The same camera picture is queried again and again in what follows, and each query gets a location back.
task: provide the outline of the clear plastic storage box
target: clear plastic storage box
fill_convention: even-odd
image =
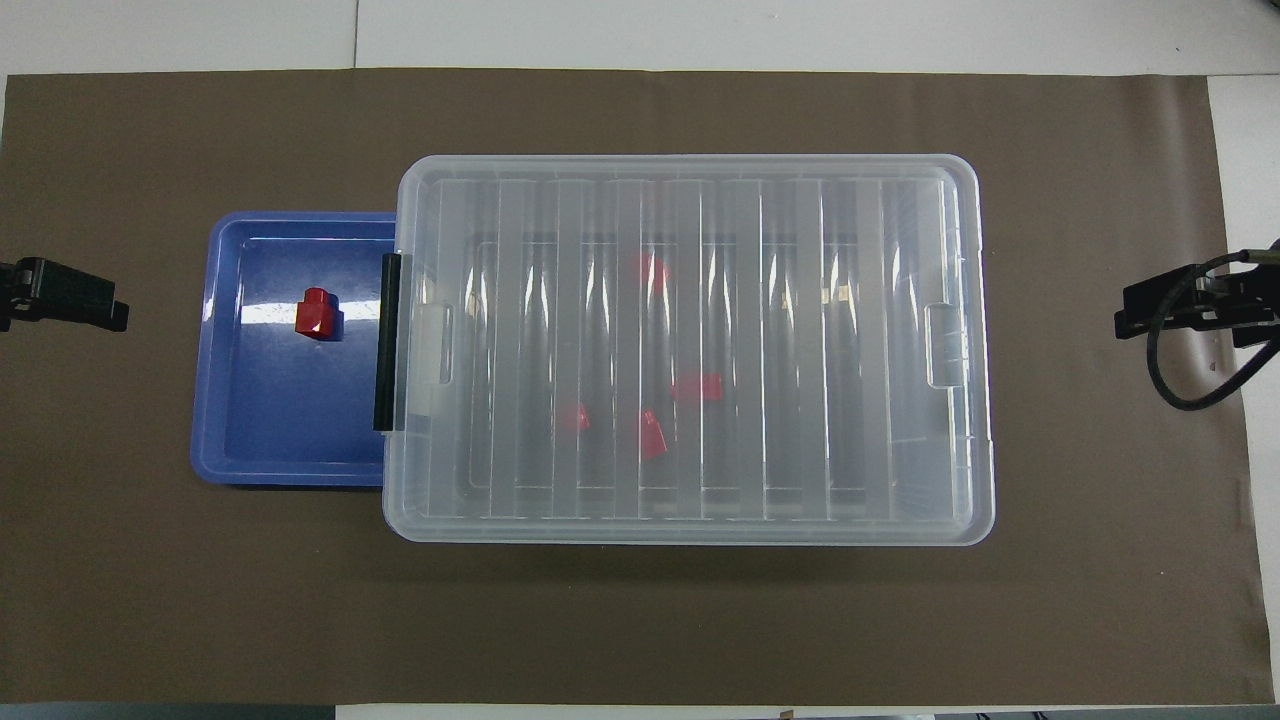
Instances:
[[[384,510],[415,541],[969,544],[995,518],[950,155],[430,156]]]

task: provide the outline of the red object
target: red object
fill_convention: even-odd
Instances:
[[[312,340],[329,340],[338,324],[338,309],[333,296],[319,287],[308,287],[298,302],[298,314],[293,320],[293,332]]]
[[[676,378],[676,382],[671,383],[671,398],[676,402],[724,400],[724,383],[719,373]]]
[[[652,287],[655,293],[662,293],[667,287],[671,270],[653,252],[640,254],[640,282],[645,287]]]
[[[566,433],[581,433],[591,427],[591,420],[586,416],[586,405],[581,402],[577,404],[577,413],[561,411],[558,416],[559,427]]]
[[[645,410],[640,414],[640,456],[653,460],[663,452],[667,452],[667,438],[662,436],[662,424],[653,410]]]

